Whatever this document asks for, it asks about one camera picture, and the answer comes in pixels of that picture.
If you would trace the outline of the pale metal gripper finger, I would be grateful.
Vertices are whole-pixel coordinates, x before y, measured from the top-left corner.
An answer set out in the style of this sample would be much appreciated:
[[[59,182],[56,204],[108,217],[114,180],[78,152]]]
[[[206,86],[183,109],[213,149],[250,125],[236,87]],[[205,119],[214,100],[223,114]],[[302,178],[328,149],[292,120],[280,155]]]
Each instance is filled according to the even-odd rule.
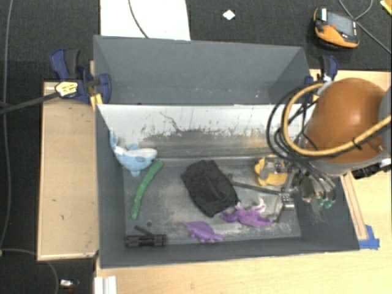
[[[229,182],[233,187],[238,187],[238,188],[241,188],[244,190],[251,190],[254,192],[258,192],[258,193],[264,193],[264,194],[278,196],[281,198],[281,200],[283,202],[289,202],[291,200],[291,195],[289,193],[281,191],[281,190],[270,189],[267,187],[260,187],[260,186],[256,186],[256,185],[242,183],[242,182],[234,181],[231,178],[229,179]]]
[[[288,206],[286,205],[276,206],[274,212],[270,216],[270,221],[278,223],[286,211],[289,212],[294,210],[295,210],[294,204],[289,204]]]

